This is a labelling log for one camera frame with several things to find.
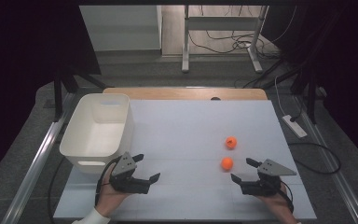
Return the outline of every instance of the small orange ball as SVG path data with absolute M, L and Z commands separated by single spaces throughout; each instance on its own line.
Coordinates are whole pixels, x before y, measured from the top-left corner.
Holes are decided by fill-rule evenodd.
M 237 138 L 235 138 L 234 136 L 230 136 L 226 138 L 226 146 L 228 148 L 234 148 L 236 145 L 237 145 Z
M 220 164 L 223 169 L 229 171 L 234 165 L 234 161 L 230 157 L 225 157 L 222 159 L 222 162 Z

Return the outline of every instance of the white plastic bin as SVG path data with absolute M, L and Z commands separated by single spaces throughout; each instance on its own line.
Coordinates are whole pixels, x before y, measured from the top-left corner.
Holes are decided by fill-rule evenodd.
M 100 174 L 108 162 L 130 151 L 133 126 L 127 95 L 85 95 L 69 121 L 60 152 L 81 172 Z

